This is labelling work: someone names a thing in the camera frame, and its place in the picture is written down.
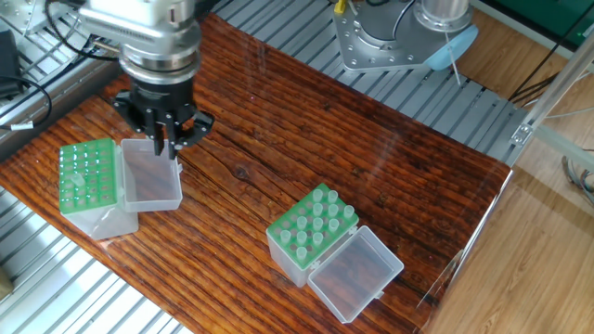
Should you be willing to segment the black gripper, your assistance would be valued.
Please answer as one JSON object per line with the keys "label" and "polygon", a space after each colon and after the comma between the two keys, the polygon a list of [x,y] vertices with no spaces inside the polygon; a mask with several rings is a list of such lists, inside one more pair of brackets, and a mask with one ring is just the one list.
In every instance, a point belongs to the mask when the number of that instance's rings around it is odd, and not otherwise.
{"label": "black gripper", "polygon": [[192,147],[211,132],[214,116],[196,109],[193,83],[152,84],[131,79],[130,91],[120,91],[112,101],[114,109],[137,133],[153,141],[154,154],[164,150],[163,125],[165,114],[174,117],[171,146],[175,153]]}

